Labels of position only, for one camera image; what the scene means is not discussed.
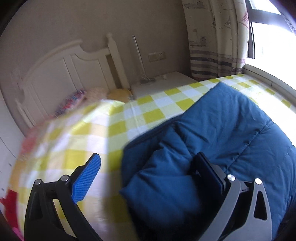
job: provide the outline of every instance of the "curtain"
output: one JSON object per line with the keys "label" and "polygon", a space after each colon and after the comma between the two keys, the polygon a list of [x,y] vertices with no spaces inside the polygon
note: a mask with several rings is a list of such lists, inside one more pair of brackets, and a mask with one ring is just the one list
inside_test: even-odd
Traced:
{"label": "curtain", "polygon": [[244,0],[182,0],[192,77],[197,81],[240,74],[249,40]]}

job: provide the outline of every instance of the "headboard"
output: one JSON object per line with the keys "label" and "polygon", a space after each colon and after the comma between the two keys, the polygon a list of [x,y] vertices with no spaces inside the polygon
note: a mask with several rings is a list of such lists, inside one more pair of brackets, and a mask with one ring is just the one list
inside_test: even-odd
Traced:
{"label": "headboard", "polygon": [[18,110],[32,128],[48,115],[54,114],[59,103],[79,89],[104,87],[116,89],[107,56],[111,55],[123,88],[129,83],[112,34],[107,34],[108,47],[87,53],[82,40],[75,40],[53,49],[26,74],[23,81],[24,101],[16,99]]}

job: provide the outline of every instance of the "wooden bed frame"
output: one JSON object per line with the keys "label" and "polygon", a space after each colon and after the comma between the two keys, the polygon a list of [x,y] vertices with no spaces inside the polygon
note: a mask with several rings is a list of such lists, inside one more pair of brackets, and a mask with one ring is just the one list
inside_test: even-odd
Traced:
{"label": "wooden bed frame", "polygon": [[[15,99],[26,124],[32,128],[54,114],[59,103],[77,90],[103,87],[107,91],[122,87],[129,89],[128,79],[112,34],[107,34],[108,47],[87,53],[81,48],[82,40],[75,40],[53,49],[26,74],[23,81],[24,101]],[[111,56],[121,86],[116,86]]]}

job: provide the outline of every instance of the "window pane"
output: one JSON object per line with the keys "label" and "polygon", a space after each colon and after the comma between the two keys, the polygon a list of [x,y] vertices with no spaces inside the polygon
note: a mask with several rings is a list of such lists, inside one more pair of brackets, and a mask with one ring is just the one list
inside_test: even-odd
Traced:
{"label": "window pane", "polygon": [[252,23],[258,67],[296,89],[296,36],[286,29]]}
{"label": "window pane", "polygon": [[265,12],[273,12],[281,15],[278,9],[269,0],[250,0],[252,9],[258,9]]}

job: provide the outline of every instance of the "folded blue garment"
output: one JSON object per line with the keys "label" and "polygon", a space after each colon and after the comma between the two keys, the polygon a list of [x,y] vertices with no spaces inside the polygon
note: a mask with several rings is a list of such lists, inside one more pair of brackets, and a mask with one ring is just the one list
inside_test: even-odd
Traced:
{"label": "folded blue garment", "polygon": [[120,193],[133,215],[163,240],[202,227],[214,203],[191,173],[198,152],[239,180],[263,180],[275,238],[295,197],[296,149],[255,103],[223,83],[126,146]]}

